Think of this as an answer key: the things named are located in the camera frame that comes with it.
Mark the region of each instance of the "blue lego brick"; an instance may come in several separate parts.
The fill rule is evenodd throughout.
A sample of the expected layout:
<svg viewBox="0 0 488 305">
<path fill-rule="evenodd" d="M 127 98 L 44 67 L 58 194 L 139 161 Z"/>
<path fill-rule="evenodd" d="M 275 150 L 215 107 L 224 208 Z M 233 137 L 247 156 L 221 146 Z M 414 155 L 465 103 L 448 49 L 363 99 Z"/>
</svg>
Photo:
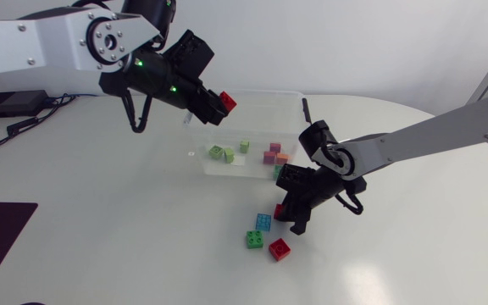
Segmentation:
<svg viewBox="0 0 488 305">
<path fill-rule="evenodd" d="M 255 230 L 270 232 L 270 215 L 258 214 L 258 221 L 255 223 Z"/>
</svg>

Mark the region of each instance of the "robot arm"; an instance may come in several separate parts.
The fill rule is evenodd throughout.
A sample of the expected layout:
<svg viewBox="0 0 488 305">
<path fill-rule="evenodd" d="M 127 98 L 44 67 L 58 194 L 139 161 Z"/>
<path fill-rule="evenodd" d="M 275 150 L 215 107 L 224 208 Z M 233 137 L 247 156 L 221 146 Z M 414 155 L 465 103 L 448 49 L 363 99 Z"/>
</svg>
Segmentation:
<svg viewBox="0 0 488 305">
<path fill-rule="evenodd" d="M 275 219 L 295 222 L 291 231 L 306 230 L 312 208 L 335 197 L 354 214 L 363 212 L 357 194 L 366 190 L 363 175 L 410 158 L 488 141 L 488 98 L 416 125 L 384 134 L 337 142 L 324 121 L 300 136 L 307 155 L 319 169 L 286 164 L 276 185 L 287 191 Z M 340 193 L 346 190 L 352 204 Z"/>
<path fill-rule="evenodd" d="M 126 0 L 105 8 L 54 8 L 0 21 L 0 73 L 43 66 L 101 71 L 99 85 L 121 97 L 134 132 L 143 132 L 152 98 L 188 108 L 204 124 L 229 113 L 199 75 L 214 52 L 190 30 L 165 53 L 175 0 Z M 139 125 L 129 89 L 147 95 Z"/>
</svg>

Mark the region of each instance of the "white wall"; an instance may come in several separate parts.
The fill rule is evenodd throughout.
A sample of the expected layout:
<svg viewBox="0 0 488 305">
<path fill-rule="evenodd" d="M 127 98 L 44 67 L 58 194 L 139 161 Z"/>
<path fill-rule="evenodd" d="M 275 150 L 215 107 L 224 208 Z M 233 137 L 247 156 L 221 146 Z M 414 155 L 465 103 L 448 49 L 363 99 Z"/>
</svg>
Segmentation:
<svg viewBox="0 0 488 305">
<path fill-rule="evenodd" d="M 209 87 L 352 94 L 441 114 L 488 70 L 488 0 L 177 1 L 169 42 L 190 28 L 210 45 Z M 70 3 L 0 0 L 0 19 Z M 0 75 L 0 91 L 33 88 L 100 92 L 96 73 Z"/>
</svg>

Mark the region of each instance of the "black cable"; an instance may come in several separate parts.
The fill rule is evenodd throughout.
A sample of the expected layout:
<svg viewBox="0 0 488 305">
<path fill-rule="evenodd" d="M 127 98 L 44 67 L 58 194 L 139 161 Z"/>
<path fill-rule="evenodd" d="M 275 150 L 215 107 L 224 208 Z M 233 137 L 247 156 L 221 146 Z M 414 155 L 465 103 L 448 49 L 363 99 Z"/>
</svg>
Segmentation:
<svg viewBox="0 0 488 305">
<path fill-rule="evenodd" d="M 109 0 L 79 0 L 75 3 L 73 3 L 73 5 L 71 5 L 71 6 L 75 7 L 75 8 L 81 8 L 81 7 L 84 7 L 88 4 L 96 4 L 102 8 L 110 9 L 110 8 L 108 8 L 107 4 L 103 3 L 105 1 L 109 1 Z"/>
<path fill-rule="evenodd" d="M 348 210 L 352 211 L 352 213 L 356 215 L 360 215 L 363 213 L 363 204 L 357 199 L 355 195 L 348 195 L 349 198 L 352 200 L 353 203 L 355 203 L 355 207 L 353 207 L 351 204 L 347 203 L 340 195 L 336 194 L 335 198 L 338 200 L 339 203 L 344 206 L 344 208 L 347 208 Z"/>
<path fill-rule="evenodd" d="M 21 135 L 23 134 L 24 132 L 28 131 L 28 130 L 31 130 L 35 127 L 37 127 L 40 123 L 44 122 L 46 119 L 50 118 L 53 114 L 55 114 L 58 109 L 62 108 L 63 106 L 66 106 L 68 105 L 69 103 L 71 103 L 72 101 L 74 101 L 78 96 L 74 95 L 74 96 L 70 96 L 68 94 L 64 94 L 63 96 L 59 97 L 58 99 L 60 99 L 60 102 L 57 103 L 56 105 L 54 105 L 54 108 L 50 109 L 50 112 L 48 112 L 48 114 L 46 114 L 45 116 L 42 116 L 41 118 L 38 119 L 38 122 L 31 125 L 31 126 L 28 126 L 26 128 L 24 128 L 23 130 L 20 130 L 18 132 L 16 132 L 15 134 L 11 135 L 11 136 L 7 136 L 3 139 L 0 140 L 0 146 L 4 143 L 6 143 L 7 141 L 15 138 L 17 135 Z"/>
<path fill-rule="evenodd" d="M 146 128 L 146 122 L 148 120 L 148 114 L 150 113 L 150 105 L 152 104 L 152 97 L 146 96 L 144 106 L 142 108 L 142 116 L 139 118 L 141 121 L 139 125 L 136 125 L 135 121 L 135 105 L 133 105 L 133 97 L 129 90 L 122 97 L 122 103 L 124 104 L 125 112 L 127 113 L 127 119 L 131 125 L 131 129 L 135 133 L 141 133 Z"/>
</svg>

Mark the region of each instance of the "black power adapter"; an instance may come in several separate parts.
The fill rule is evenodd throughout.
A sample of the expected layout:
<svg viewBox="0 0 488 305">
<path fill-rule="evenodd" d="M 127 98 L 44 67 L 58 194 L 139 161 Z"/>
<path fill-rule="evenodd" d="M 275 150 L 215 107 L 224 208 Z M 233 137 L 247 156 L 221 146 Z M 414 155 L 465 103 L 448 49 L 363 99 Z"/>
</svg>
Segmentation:
<svg viewBox="0 0 488 305">
<path fill-rule="evenodd" d="M 0 92 L 0 118 L 36 116 L 47 98 L 44 90 Z"/>
</svg>

